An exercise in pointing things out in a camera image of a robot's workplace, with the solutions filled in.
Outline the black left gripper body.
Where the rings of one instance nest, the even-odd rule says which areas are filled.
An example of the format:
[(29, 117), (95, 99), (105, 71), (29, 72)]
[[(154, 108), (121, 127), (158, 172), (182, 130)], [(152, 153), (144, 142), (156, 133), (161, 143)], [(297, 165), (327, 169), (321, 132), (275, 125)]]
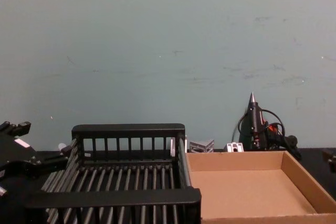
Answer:
[(37, 152), (26, 142), (1, 134), (1, 174), (42, 174)]

